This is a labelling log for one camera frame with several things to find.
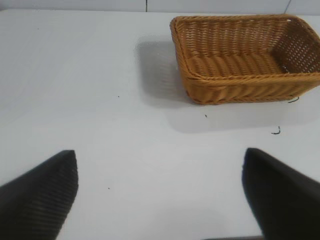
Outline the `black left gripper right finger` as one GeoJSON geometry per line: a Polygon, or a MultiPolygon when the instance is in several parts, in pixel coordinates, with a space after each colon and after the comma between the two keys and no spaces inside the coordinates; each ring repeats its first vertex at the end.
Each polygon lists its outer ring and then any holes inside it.
{"type": "Polygon", "coordinates": [[[266,240],[320,238],[320,184],[258,149],[248,148],[242,186],[266,240]]]}

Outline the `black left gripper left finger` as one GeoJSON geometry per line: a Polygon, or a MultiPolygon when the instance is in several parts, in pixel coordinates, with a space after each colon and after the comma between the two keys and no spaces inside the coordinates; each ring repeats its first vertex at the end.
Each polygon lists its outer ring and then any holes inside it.
{"type": "Polygon", "coordinates": [[[74,150],[63,150],[0,187],[2,240],[55,240],[79,188],[74,150]]]}

